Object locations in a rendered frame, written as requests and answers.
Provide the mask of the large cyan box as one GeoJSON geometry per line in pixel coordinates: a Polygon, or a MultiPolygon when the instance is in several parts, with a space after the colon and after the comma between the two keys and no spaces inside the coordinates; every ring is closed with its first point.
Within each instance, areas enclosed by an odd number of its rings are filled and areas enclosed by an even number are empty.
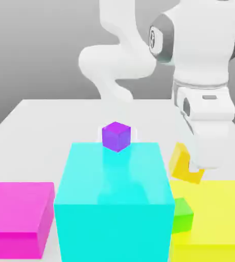
{"type": "Polygon", "coordinates": [[[62,262],[168,262],[175,202],[157,143],[73,143],[54,210],[62,262]]]}

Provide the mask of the small orange cube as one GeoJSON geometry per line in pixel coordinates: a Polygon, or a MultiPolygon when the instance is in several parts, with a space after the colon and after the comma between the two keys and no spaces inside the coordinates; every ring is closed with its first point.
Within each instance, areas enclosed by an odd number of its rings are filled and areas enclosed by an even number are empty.
{"type": "Polygon", "coordinates": [[[182,181],[199,184],[205,170],[198,169],[196,172],[190,172],[189,163],[190,154],[186,146],[183,143],[177,142],[169,160],[169,172],[171,176],[182,181]]]}

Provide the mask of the large magenta box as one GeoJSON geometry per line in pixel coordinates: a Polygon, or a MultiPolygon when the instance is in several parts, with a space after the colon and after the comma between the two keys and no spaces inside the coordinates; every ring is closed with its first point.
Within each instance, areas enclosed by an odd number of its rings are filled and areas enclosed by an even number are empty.
{"type": "Polygon", "coordinates": [[[0,259],[41,259],[54,219],[52,182],[0,182],[0,259]]]}

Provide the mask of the small green cube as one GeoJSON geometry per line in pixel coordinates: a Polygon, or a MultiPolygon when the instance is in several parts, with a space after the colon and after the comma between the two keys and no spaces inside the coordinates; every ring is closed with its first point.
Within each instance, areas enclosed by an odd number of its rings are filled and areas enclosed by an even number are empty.
{"type": "Polygon", "coordinates": [[[193,218],[194,212],[185,198],[176,198],[172,233],[175,234],[190,231],[193,218]]]}

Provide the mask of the small purple cube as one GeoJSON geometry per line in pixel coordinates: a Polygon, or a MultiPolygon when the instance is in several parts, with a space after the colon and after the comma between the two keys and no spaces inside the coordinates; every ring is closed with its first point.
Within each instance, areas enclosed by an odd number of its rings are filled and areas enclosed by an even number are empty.
{"type": "Polygon", "coordinates": [[[113,122],[102,128],[103,146],[115,152],[120,152],[131,143],[131,127],[113,122]]]}

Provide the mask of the large yellow box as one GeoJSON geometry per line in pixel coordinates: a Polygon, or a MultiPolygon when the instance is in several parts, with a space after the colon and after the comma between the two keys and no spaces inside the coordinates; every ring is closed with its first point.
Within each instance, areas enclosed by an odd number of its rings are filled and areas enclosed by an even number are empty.
{"type": "Polygon", "coordinates": [[[235,262],[235,181],[170,181],[194,212],[192,228],[173,234],[170,262],[235,262]]]}

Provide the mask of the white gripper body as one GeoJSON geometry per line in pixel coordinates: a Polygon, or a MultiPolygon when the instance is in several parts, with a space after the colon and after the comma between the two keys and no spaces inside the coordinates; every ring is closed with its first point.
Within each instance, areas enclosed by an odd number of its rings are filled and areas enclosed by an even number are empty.
{"type": "Polygon", "coordinates": [[[229,148],[232,122],[184,118],[184,124],[184,144],[190,154],[190,164],[203,169],[219,168],[229,148]]]}

